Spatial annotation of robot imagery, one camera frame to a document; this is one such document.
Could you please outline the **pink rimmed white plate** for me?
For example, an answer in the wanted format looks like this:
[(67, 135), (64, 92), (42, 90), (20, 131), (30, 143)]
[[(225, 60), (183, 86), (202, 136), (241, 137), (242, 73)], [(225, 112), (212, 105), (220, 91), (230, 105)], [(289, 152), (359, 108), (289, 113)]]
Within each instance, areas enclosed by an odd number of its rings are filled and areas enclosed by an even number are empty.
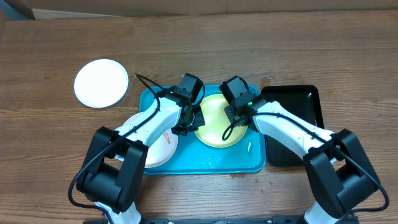
[(145, 168), (153, 168), (168, 161), (177, 148), (178, 137), (171, 128), (177, 124), (178, 111), (160, 111), (126, 138), (142, 141), (149, 147)]

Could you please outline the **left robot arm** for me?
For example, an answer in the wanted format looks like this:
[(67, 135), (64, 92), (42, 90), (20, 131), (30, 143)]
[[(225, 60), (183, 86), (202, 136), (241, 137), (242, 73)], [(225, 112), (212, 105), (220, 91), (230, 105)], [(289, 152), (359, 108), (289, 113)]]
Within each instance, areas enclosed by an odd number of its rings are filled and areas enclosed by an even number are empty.
[(153, 103), (129, 125), (99, 128), (71, 181), (69, 201), (76, 207), (102, 211), (105, 223), (140, 223), (134, 201), (149, 148), (168, 129), (185, 136), (203, 126), (197, 96), (204, 93), (203, 82), (185, 73), (179, 85), (154, 92)]

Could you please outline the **mint rimmed white plate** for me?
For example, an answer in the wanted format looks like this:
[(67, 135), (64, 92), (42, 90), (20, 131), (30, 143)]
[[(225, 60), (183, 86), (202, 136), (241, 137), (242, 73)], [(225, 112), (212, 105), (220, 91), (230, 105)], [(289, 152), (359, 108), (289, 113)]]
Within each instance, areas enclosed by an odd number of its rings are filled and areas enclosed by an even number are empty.
[(98, 59), (78, 71), (73, 90), (82, 104), (91, 108), (105, 108), (117, 103), (127, 92), (128, 86), (127, 71), (119, 62)]

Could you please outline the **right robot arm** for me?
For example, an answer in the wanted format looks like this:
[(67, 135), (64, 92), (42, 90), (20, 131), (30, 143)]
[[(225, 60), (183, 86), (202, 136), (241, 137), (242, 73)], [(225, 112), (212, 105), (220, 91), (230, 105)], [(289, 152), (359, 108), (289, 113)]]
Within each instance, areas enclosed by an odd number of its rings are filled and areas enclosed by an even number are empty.
[(298, 223), (346, 223), (360, 212), (358, 204), (383, 189), (353, 132), (334, 133), (310, 124), (278, 101), (253, 94), (238, 76), (223, 82), (220, 90), (228, 102), (225, 111), (230, 120), (224, 140), (234, 127), (247, 126), (279, 141), (303, 160), (315, 203)]

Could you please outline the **green rimmed plate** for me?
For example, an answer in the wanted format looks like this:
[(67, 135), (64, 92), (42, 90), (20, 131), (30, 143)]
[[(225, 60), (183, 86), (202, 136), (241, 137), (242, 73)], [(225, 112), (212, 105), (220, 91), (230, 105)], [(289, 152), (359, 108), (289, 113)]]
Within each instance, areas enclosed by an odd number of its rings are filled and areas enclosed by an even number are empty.
[(211, 147), (229, 147), (236, 144), (246, 133), (247, 127), (235, 127), (227, 140), (222, 140), (222, 135), (231, 124), (224, 109), (228, 102), (222, 94), (206, 96), (201, 102), (201, 110), (205, 125), (200, 126), (195, 134), (198, 139)]

